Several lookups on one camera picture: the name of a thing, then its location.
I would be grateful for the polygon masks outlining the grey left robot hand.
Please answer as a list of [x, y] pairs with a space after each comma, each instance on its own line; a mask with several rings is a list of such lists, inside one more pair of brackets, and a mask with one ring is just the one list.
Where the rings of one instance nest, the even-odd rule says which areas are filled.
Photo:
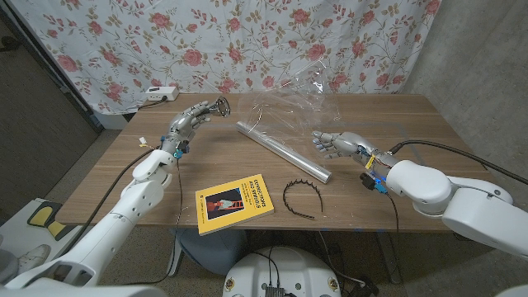
[[202, 101], [178, 113], [172, 119], [160, 149], [170, 154], [177, 150], [186, 151], [196, 130], [203, 123], [210, 121], [209, 113], [208, 101]]

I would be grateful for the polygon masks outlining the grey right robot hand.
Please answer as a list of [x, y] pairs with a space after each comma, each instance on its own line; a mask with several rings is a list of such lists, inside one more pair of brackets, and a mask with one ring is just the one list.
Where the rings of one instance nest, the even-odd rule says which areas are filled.
[[383, 152], [362, 136], [352, 132], [326, 133], [313, 131], [315, 148], [324, 154], [326, 159], [351, 157], [358, 163], [366, 165], [374, 158], [372, 165], [378, 164], [393, 167], [399, 160], [390, 153]]

